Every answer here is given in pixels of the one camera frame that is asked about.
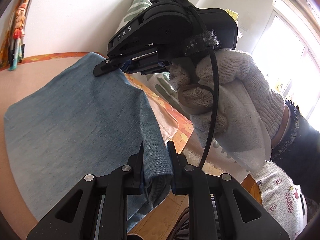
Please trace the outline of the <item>right forearm dark sleeve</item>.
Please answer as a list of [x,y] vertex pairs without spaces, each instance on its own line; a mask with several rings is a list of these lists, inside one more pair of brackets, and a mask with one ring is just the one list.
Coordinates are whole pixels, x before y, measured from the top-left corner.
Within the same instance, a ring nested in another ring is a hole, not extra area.
[[272,150],[271,160],[300,186],[304,196],[319,203],[319,131],[309,125],[292,101],[285,103],[291,113],[289,129]]

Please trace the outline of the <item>right hand white glove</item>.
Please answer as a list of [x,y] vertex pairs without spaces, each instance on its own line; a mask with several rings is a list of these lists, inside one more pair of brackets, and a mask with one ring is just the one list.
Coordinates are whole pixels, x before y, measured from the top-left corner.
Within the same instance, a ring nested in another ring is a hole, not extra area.
[[[259,172],[270,160],[271,150],[286,129],[289,110],[283,97],[274,92],[251,55],[228,49],[215,54],[219,72],[219,103],[214,138],[243,168]],[[212,94],[191,86],[188,70],[194,64],[188,57],[172,60],[170,84],[180,92],[178,101],[190,115],[201,146],[207,141]]]

